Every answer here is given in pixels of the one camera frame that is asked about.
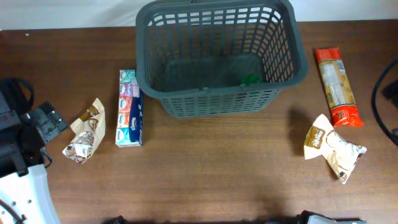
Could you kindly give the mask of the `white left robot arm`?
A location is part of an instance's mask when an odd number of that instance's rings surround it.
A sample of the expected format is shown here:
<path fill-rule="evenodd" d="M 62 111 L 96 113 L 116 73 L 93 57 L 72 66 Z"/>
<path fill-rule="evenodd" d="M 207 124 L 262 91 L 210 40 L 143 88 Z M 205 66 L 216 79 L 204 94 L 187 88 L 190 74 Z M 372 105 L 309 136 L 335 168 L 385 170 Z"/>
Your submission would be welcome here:
<path fill-rule="evenodd" d="M 1 79 L 1 223 L 59 223 L 52 202 L 46 145 L 68 128 L 44 102 L 33 109 L 34 89 L 20 78 Z"/>

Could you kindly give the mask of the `green round cup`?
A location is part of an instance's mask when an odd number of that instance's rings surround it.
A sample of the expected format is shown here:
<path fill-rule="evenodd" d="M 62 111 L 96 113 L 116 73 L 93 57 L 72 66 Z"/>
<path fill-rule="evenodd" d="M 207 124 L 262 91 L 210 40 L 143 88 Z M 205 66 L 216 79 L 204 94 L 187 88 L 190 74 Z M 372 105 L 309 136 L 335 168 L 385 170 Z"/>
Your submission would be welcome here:
<path fill-rule="evenodd" d="M 252 85 L 252 84 L 257 84 L 257 83 L 261 83 L 261 82 L 262 82 L 261 78 L 259 78 L 255 74 L 246 75 L 241 79 L 242 85 Z"/>

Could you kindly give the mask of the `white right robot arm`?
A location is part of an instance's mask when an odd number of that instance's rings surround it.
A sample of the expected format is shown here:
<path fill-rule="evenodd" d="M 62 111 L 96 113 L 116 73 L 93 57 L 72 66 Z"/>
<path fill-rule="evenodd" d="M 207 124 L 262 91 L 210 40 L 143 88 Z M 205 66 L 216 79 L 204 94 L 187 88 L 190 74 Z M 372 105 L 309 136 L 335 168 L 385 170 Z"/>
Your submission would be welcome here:
<path fill-rule="evenodd" d="M 309 212 L 304 210 L 300 215 L 297 216 L 297 224 L 368 224 L 365 220 L 360 219 L 332 219 L 325 217 L 318 213 Z"/>

